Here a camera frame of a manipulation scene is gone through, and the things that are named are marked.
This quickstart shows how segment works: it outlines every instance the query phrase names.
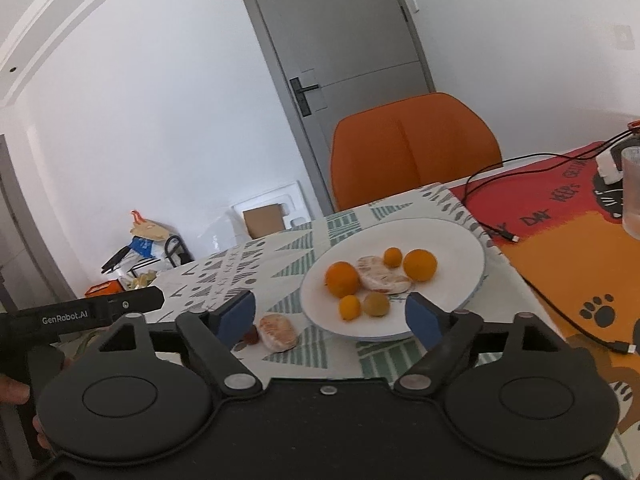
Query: door handle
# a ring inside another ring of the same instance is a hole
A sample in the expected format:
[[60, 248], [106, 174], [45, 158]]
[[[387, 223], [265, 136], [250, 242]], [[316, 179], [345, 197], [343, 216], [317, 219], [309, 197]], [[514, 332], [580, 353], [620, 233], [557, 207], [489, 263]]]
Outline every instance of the door handle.
[[309, 115], [311, 115], [311, 108], [309, 108], [309, 103], [306, 100], [305, 93], [311, 92], [312, 90], [318, 90], [320, 85], [302, 86], [299, 77], [289, 79], [289, 83], [293, 90], [293, 95], [298, 102], [298, 106], [300, 107], [300, 113], [302, 113], [303, 117], [309, 117]]

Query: finger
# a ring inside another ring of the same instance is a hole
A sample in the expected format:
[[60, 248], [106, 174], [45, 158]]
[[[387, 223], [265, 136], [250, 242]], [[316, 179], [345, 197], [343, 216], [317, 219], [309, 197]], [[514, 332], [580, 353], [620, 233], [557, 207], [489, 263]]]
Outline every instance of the finger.
[[29, 387], [11, 377], [0, 374], [0, 402], [24, 404], [29, 400]]
[[38, 444], [40, 444], [40, 447], [43, 447], [44, 449], [51, 449], [51, 444], [47, 440], [47, 437], [41, 433], [38, 434]]
[[34, 429], [35, 429], [38, 433], [43, 433], [43, 431], [42, 431], [42, 424], [40, 423], [40, 419], [38, 418], [38, 416], [37, 416], [37, 415], [33, 417], [32, 423], [33, 423], [33, 427], [34, 427]]

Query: clear plastic cup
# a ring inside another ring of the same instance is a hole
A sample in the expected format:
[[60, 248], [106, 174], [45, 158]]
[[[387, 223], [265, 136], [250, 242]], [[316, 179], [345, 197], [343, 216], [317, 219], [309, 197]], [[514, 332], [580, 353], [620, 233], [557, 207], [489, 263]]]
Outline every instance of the clear plastic cup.
[[622, 150], [623, 211], [622, 225], [633, 238], [640, 240], [640, 148]]

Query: black circular cover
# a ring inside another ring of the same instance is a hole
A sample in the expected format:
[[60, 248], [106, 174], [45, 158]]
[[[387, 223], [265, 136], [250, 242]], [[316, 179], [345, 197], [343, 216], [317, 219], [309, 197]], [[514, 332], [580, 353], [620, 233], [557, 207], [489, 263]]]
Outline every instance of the black circular cover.
[[547, 465], [602, 453], [619, 413], [592, 358], [579, 350], [505, 355], [461, 374], [444, 404], [477, 449], [507, 462]]
[[45, 434], [59, 448], [108, 462], [148, 458], [183, 442], [210, 415], [209, 389], [189, 369], [136, 352], [98, 357], [81, 358], [38, 400]]

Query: screw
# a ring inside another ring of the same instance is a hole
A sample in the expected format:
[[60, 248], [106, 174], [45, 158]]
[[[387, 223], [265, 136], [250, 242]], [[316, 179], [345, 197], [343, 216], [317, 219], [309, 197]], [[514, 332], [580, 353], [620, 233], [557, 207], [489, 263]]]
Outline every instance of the screw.
[[400, 378], [400, 385], [407, 390], [426, 390], [431, 386], [431, 379], [420, 374], [405, 375]]
[[320, 388], [320, 393], [323, 395], [335, 395], [336, 393], [338, 393], [338, 388], [328, 385], [322, 386], [322, 388]]
[[225, 378], [227, 388], [248, 390], [255, 384], [255, 377], [249, 374], [231, 374]]

